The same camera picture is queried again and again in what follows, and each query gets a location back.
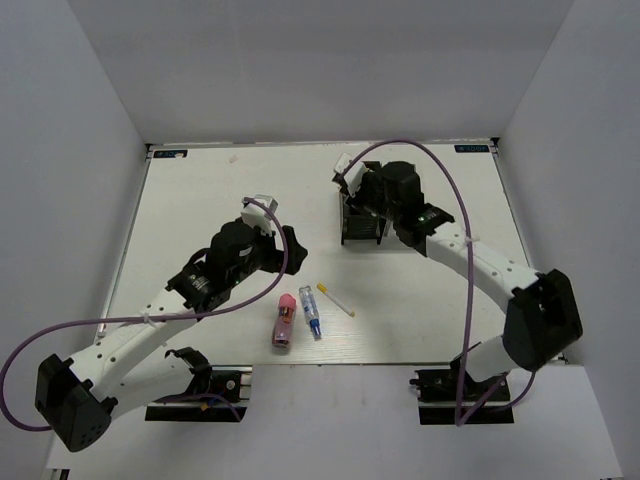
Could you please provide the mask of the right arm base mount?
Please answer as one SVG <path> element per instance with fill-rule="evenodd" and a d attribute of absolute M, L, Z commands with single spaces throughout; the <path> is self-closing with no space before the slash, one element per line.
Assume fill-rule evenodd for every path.
<path fill-rule="evenodd" d="M 501 376 L 477 383 L 466 379 L 460 416 L 477 403 L 497 382 L 498 387 L 488 400 L 470 416 L 471 425 L 506 425 L 514 423 L 511 392 L 507 380 Z M 419 421 L 422 426 L 454 426 L 457 394 L 457 371 L 444 368 L 416 370 L 409 380 L 410 388 L 417 395 Z"/>

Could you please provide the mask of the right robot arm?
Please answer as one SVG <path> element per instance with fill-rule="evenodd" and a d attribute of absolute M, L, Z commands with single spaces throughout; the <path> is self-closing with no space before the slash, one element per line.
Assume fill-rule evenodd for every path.
<path fill-rule="evenodd" d="M 404 245 L 473 281 L 504 312 L 502 333 L 471 348 L 451 374 L 459 396 L 475 398 L 489 379 L 515 368 L 536 372 L 582 337 L 569 278 L 518 265 L 471 240 L 452 215 L 425 201 L 414 165 L 355 166 L 343 190 L 349 206 L 390 222 Z"/>

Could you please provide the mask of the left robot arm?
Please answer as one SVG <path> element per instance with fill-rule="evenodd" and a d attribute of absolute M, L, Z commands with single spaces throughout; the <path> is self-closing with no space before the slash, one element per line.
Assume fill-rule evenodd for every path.
<path fill-rule="evenodd" d="M 70 452 L 95 443 L 117 417 L 165 397 L 199 399 L 211 387 L 208 360 L 169 340 L 226 303 L 256 271 L 295 275 L 308 255 L 293 227 L 274 234 L 241 219 L 228 222 L 131 321 L 61 359 L 52 354 L 36 377 L 35 407 Z"/>

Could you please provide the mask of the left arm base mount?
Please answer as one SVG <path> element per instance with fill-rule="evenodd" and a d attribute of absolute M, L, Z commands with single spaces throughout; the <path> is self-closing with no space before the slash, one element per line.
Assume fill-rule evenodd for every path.
<path fill-rule="evenodd" d="M 145 410 L 147 422 L 240 423 L 249 406 L 253 369 L 250 366 L 213 368 L 207 384 L 191 387 L 192 399 L 156 402 Z"/>

